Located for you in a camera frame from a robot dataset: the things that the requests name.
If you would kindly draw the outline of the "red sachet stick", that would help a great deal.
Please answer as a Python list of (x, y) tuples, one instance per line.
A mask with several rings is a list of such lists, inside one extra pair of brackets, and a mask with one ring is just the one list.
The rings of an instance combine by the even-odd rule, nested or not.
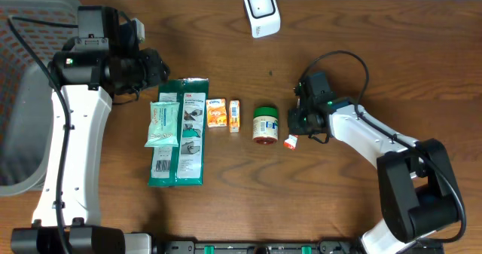
[(284, 141), (283, 145), (286, 148), (289, 148), (291, 150), (295, 150), (296, 147), (297, 147), (297, 141), (298, 141), (298, 135), (289, 134), (288, 138)]

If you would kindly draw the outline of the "green lid Knorr jar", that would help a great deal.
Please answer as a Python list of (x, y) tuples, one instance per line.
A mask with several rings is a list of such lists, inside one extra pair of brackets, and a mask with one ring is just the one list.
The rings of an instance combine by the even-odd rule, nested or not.
[(279, 113), (274, 107), (258, 107), (253, 114), (252, 139), (257, 144), (272, 145), (279, 138)]

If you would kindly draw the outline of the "green 3M gloves pack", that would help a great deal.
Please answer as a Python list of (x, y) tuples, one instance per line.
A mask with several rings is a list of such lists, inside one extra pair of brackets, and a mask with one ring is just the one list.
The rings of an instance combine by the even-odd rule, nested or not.
[(160, 102), (179, 104), (176, 124), (178, 146), (153, 149), (149, 186), (203, 184), (208, 92), (209, 81), (203, 78), (170, 80), (159, 86)]

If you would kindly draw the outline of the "light teal wipes pack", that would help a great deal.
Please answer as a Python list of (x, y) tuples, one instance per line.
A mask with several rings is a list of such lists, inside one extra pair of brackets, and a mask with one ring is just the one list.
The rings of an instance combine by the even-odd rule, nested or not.
[(145, 147), (178, 147), (179, 106), (177, 102), (150, 103), (151, 121)]

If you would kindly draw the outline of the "orange Kleenex tissue box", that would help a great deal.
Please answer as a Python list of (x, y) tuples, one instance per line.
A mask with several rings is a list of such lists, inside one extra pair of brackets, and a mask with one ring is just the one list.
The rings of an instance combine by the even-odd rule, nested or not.
[(226, 127), (227, 109), (225, 99), (208, 99), (206, 101), (206, 118), (208, 127)]

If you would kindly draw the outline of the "narrow orange tissue box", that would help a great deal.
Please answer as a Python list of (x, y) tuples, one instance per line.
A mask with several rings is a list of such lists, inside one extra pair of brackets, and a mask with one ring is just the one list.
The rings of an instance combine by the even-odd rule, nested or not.
[(231, 133), (238, 133), (240, 128), (239, 100), (230, 101), (229, 113), (229, 130)]

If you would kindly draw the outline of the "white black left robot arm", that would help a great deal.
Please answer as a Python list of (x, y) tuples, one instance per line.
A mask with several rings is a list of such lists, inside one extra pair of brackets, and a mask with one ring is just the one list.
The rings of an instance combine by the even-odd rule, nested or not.
[(165, 82), (169, 67), (141, 49), (141, 22), (105, 6), (80, 6), (78, 34), (49, 63), (39, 63), (52, 88), (53, 128), (40, 200), (28, 228), (11, 235), (15, 253), (154, 253), (148, 233), (101, 223), (102, 138), (115, 96), (138, 96)]

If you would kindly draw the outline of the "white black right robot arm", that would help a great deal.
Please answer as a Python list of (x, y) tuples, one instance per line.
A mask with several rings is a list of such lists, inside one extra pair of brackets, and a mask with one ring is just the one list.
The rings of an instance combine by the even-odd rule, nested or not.
[(443, 239), (430, 234), (460, 223), (466, 214), (456, 177), (444, 145), (436, 139), (405, 136), (369, 115), (350, 98), (338, 98), (324, 72), (300, 78), (294, 89), (297, 107), (288, 112), (292, 135), (341, 141), (377, 170), (382, 220), (363, 234), (357, 253), (403, 253), (434, 246)]

